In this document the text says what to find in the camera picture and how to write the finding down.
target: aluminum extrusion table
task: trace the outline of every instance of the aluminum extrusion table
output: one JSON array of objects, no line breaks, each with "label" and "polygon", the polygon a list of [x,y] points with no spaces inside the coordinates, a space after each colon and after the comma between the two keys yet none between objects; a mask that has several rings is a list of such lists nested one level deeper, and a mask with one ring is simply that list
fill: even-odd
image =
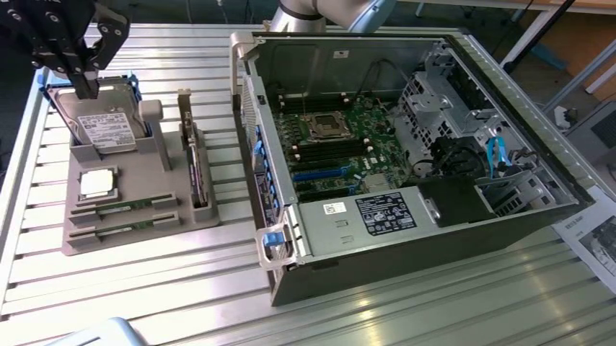
[{"label": "aluminum extrusion table", "polygon": [[192,89],[212,229],[61,255],[68,130],[32,86],[0,197],[0,345],[44,345],[112,316],[155,345],[613,345],[615,296],[548,229],[504,251],[270,307],[228,95],[228,35],[258,29],[134,25],[103,72],[138,75],[144,99],[163,100],[163,130],[176,128],[176,90]]}]

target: motherboard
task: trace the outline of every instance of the motherboard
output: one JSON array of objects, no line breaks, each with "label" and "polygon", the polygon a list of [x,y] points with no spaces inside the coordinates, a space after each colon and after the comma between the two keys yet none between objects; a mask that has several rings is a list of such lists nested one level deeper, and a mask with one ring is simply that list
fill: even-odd
[{"label": "motherboard", "polygon": [[345,110],[274,116],[301,202],[399,187],[407,153],[381,101],[358,96]]}]

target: floor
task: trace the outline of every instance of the floor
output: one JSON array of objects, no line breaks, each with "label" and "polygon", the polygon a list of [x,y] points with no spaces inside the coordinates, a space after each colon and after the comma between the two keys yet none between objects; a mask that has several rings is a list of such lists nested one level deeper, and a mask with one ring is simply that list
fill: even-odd
[{"label": "floor", "polygon": [[[261,23],[263,20],[271,19],[277,9],[277,1],[250,1],[252,15],[247,10],[246,2],[244,0],[224,1],[224,16],[230,23],[247,23],[251,19],[254,23]],[[147,3],[107,0],[101,3],[127,13],[132,22],[188,22],[186,3],[179,0],[148,1]],[[190,9],[194,23],[224,23],[224,16],[215,1],[192,1],[190,2]],[[421,18],[414,15],[416,9],[417,4],[398,3],[385,25],[465,27],[488,51],[493,53],[497,60],[504,57],[522,34],[521,28],[512,26],[508,21],[512,12],[504,9],[472,9],[461,6],[429,4],[424,8]],[[506,32],[506,37],[493,52]],[[8,166],[32,81],[32,68],[28,59],[8,52],[5,61],[8,63],[0,66],[0,88],[3,91],[0,94],[0,117],[3,120],[3,126],[0,126],[0,186],[4,175],[1,172]],[[545,103],[572,79],[565,71],[557,70],[533,55],[524,59],[512,76],[538,104]],[[565,107],[576,107],[581,115],[587,114],[596,104],[595,97],[588,95],[581,88],[571,94],[562,103]]]}]

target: white sticker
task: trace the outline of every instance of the white sticker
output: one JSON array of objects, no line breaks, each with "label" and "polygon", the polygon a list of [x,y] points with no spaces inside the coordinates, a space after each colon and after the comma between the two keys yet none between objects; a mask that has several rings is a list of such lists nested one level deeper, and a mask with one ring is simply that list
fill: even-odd
[{"label": "white sticker", "polygon": [[124,113],[83,115],[77,119],[95,148],[135,144],[135,136]]},{"label": "white sticker", "polygon": [[323,209],[325,209],[325,214],[326,215],[346,212],[346,207],[345,207],[343,202],[331,203],[331,204],[323,204]]},{"label": "white sticker", "polygon": [[349,51],[347,50],[334,50],[334,59],[343,59],[349,58]]},{"label": "white sticker", "polygon": [[131,210],[131,207],[128,205],[126,207],[118,207],[118,208],[112,208],[112,209],[100,210],[97,212],[97,214],[99,215],[114,214],[114,213],[120,213],[120,212],[127,211],[127,210]]}]

